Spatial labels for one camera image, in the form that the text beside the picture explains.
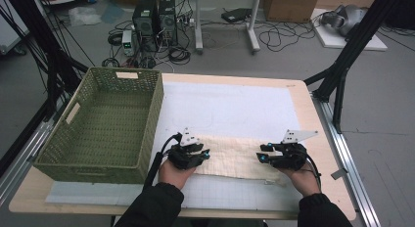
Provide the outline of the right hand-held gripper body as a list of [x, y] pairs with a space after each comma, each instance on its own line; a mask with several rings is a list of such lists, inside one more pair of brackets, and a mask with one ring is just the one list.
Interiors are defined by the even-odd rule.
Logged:
[[301, 143], [318, 134], [316, 130], [288, 129], [280, 143], [270, 143], [269, 146], [281, 156], [273, 157], [270, 164], [276, 168], [300, 170], [307, 161], [313, 162], [307, 149]]

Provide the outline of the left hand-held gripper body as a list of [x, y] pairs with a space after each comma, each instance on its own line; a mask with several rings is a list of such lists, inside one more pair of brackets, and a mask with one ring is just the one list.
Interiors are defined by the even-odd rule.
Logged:
[[178, 135], [178, 143], [168, 152], [168, 159], [178, 169], [190, 169], [200, 164], [200, 158], [195, 155], [200, 149], [200, 139], [194, 136], [188, 127]]

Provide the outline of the cream printed baby garment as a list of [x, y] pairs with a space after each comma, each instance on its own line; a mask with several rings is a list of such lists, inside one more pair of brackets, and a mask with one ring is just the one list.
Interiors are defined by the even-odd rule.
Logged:
[[258, 161], [256, 154], [260, 152], [262, 141], [213, 135], [202, 135], [200, 139], [204, 148], [209, 149], [210, 158], [196, 169], [197, 174], [286, 185], [280, 171]]

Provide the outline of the green woven basket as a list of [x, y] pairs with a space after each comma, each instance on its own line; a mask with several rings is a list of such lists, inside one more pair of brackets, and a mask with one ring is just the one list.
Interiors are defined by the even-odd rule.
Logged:
[[142, 184], [162, 100], [158, 70], [90, 68], [33, 166], [55, 181]]

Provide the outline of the person's left hand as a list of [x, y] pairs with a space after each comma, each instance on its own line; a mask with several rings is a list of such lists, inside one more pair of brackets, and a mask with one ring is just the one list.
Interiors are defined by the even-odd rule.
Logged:
[[159, 169], [159, 181], [181, 190], [195, 170], [195, 167], [185, 170], [178, 169], [170, 160], [166, 160]]

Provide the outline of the person's right hand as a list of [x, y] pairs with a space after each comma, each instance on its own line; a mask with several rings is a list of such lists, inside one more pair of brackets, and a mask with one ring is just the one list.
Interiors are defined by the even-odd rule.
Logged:
[[291, 180], [294, 187], [304, 198], [321, 192], [317, 179], [310, 168], [281, 169], [281, 172]]

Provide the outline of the white floor board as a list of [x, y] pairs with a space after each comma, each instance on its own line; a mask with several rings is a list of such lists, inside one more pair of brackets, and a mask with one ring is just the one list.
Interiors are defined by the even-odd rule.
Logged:
[[[325, 13], [324, 9], [315, 9], [310, 17], [322, 46], [325, 48], [343, 49], [346, 46], [346, 39], [329, 25], [323, 25], [320, 23], [323, 13]], [[374, 35], [365, 46], [364, 50], [385, 52], [388, 50], [388, 47], [380, 38]]]

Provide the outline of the grey power supply unit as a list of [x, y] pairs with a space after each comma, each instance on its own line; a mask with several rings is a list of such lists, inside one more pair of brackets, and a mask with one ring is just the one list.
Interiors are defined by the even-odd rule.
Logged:
[[134, 55], [134, 45], [131, 30], [125, 30], [122, 33], [121, 45], [123, 47], [123, 52], [127, 57]]

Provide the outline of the black flat device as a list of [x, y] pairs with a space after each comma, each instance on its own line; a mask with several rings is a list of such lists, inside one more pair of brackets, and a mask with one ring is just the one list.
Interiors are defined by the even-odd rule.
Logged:
[[251, 16], [251, 9], [239, 8], [221, 14], [221, 17], [228, 23], [244, 21]]

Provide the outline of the large black computer tower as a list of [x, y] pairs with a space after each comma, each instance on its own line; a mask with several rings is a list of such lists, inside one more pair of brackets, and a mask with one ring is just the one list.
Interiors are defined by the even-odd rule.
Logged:
[[142, 51], [155, 52], [156, 35], [160, 31], [157, 0], [138, 0], [132, 20]]

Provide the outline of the large cardboard box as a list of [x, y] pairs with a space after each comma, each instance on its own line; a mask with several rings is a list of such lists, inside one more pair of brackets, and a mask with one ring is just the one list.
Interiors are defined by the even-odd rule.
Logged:
[[265, 0], [263, 11], [270, 22], [308, 23], [318, 0]]

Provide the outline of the grey rounded device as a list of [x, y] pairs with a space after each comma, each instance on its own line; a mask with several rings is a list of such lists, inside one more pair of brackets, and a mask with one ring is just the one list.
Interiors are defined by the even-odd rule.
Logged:
[[337, 9], [325, 12], [320, 22], [328, 24], [341, 36], [347, 36], [366, 15], [366, 11], [355, 5], [340, 5]]

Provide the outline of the white cabinet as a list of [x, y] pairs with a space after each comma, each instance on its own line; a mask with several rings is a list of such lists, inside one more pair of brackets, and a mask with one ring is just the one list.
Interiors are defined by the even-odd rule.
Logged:
[[9, 22], [13, 23], [22, 35], [28, 34], [27, 27], [10, 1], [0, 0], [0, 55], [8, 54], [21, 41], [21, 37]]

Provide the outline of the small grey bracket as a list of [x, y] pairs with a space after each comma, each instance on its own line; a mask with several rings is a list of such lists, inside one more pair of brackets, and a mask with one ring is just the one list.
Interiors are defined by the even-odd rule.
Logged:
[[333, 173], [331, 174], [331, 177], [332, 177], [334, 180], [338, 180], [338, 179], [340, 179], [341, 177], [345, 177], [347, 174], [348, 174], [348, 171], [347, 171], [345, 168], [341, 168], [341, 169], [339, 169], [339, 170], [337, 170], [337, 171], [333, 172]]

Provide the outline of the black metal frame stand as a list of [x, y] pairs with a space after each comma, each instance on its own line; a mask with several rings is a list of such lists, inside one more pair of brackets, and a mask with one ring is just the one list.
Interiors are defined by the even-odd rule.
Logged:
[[8, 1], [42, 51], [42, 55], [39, 55], [36, 49], [32, 49], [31, 42], [23, 35], [23, 31], [12, 19], [11, 13], [7, 13], [0, 6], [0, 15], [29, 49], [38, 68], [46, 72], [47, 98], [10, 149], [0, 158], [0, 178], [9, 169], [12, 162], [23, 149], [23, 145], [27, 142], [40, 122], [43, 119], [50, 119], [57, 111], [57, 101], [60, 96], [63, 93], [74, 93], [81, 81], [81, 77], [77, 72], [86, 72], [88, 70], [86, 65], [77, 61], [64, 51], [64, 48], [59, 44], [52, 29], [41, 15], [34, 0]]
[[356, 32], [346, 43], [336, 60], [328, 68], [304, 81], [306, 86], [319, 80], [322, 81], [319, 87], [312, 92], [312, 96], [320, 102], [328, 103], [332, 93], [336, 92], [332, 124], [339, 134], [343, 133], [341, 120], [348, 71], [378, 31], [383, 21], [399, 4], [399, 1], [374, 0], [362, 22], [357, 26]]

